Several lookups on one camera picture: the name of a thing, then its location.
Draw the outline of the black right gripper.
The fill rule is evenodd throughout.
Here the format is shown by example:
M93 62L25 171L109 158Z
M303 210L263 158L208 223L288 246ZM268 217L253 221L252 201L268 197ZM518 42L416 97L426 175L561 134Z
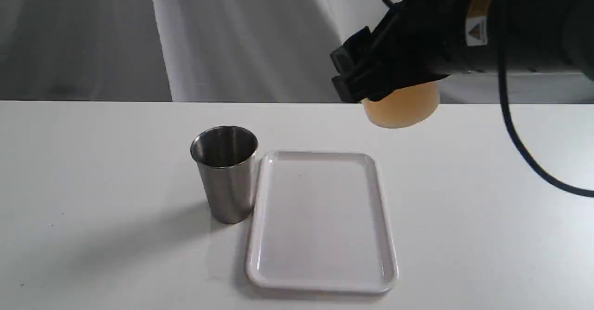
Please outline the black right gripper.
M380 101L395 90L469 73L463 56L469 0L382 0L388 12L330 57L344 103Z

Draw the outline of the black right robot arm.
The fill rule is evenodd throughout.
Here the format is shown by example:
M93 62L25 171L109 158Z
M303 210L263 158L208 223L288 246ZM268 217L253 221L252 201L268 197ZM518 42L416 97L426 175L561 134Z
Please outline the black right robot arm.
M382 0L388 12L331 54L340 99L380 101L452 76L593 80L593 0Z

